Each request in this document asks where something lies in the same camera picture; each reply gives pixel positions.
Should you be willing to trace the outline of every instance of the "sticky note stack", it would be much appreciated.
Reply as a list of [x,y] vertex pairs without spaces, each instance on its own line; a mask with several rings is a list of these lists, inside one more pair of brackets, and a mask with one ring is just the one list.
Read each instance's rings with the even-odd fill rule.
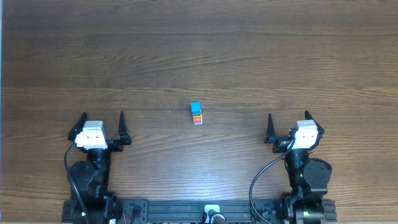
[[201,124],[201,108],[200,102],[191,103],[192,117],[194,124]]

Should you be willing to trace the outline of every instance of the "wood grain surface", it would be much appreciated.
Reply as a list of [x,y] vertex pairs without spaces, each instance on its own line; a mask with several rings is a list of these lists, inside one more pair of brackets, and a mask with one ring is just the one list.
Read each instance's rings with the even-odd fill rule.
[[[121,110],[122,197],[247,199],[267,114],[287,134],[310,110],[339,221],[398,220],[397,1],[4,0],[3,21],[1,221],[59,222],[69,129],[86,111],[114,138]],[[285,191],[278,163],[254,197]]]

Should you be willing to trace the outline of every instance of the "brown wooden tabletop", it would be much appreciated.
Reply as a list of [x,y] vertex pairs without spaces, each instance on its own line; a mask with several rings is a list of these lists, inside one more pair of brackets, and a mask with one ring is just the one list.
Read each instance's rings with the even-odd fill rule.
[[[2,34],[1,221],[59,222],[68,131],[86,111],[114,138],[121,110],[121,197],[247,199],[268,113],[309,110],[339,221],[398,220],[397,1],[4,0]],[[280,162],[254,198],[285,191]]]

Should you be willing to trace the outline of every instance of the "blue block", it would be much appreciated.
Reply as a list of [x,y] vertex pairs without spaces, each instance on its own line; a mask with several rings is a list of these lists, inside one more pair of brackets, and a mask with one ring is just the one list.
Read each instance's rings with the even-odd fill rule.
[[191,110],[193,114],[201,113],[200,102],[192,102]]

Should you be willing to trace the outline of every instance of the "black mounting base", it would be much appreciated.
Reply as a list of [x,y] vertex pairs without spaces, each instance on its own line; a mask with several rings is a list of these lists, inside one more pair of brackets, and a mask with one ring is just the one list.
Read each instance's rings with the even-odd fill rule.
[[[254,219],[247,200],[209,200],[209,201],[148,201],[146,199],[121,199],[124,209],[129,212],[126,216],[127,224],[146,223],[201,223],[205,205],[219,205],[220,210],[229,223],[263,224],[264,221]],[[257,211],[273,224],[282,224],[276,217],[278,200],[253,200]],[[326,222],[337,222],[335,202],[324,200]],[[70,206],[64,203],[62,222],[68,219]],[[117,221],[123,224],[124,219]]]

